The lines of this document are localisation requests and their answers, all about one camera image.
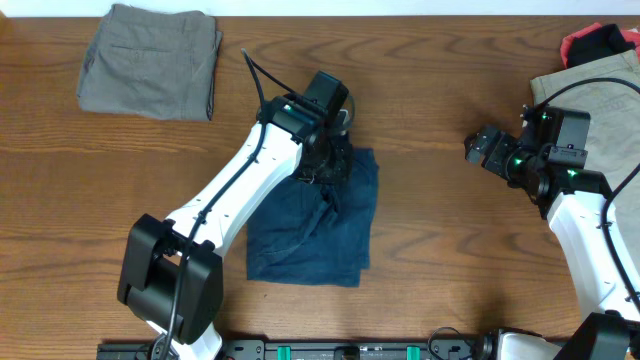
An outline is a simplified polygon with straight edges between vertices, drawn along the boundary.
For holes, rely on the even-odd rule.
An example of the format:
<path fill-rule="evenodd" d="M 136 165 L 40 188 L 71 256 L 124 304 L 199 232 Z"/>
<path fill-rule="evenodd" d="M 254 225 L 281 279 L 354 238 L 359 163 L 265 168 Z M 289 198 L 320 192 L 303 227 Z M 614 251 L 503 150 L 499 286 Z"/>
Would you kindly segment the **navy blue shorts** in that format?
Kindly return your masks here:
<path fill-rule="evenodd" d="M 280 182 L 247 222 L 247 278 L 295 285 L 357 287 L 370 267 L 379 166 L 354 151 L 343 184 Z"/>

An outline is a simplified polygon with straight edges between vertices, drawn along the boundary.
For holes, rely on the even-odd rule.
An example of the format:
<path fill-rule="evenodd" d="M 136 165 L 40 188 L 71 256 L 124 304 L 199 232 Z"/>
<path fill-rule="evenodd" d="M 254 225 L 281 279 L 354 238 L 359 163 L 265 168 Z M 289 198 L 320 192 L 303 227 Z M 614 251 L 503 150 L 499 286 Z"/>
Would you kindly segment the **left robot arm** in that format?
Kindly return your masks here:
<path fill-rule="evenodd" d="M 239 230 L 284 179 L 336 183 L 349 173 L 352 113 L 284 97 L 268 102 L 229 163 L 191 200 L 129 231 L 117 299 L 157 337 L 123 359 L 215 359 L 223 261 Z"/>

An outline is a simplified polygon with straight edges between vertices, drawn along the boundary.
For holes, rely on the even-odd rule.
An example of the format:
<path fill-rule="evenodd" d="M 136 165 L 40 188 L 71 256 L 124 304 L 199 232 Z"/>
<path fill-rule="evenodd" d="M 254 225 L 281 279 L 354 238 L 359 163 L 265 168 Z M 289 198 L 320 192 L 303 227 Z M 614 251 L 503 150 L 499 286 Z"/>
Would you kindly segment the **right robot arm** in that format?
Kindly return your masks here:
<path fill-rule="evenodd" d="M 587 132 L 485 126 L 465 141 L 465 158 L 526 192 L 563 250 L 583 316 L 563 345 L 524 330 L 485 335 L 475 359 L 623 359 L 639 356 L 639 273 L 617 226 L 611 189 L 585 169 Z"/>

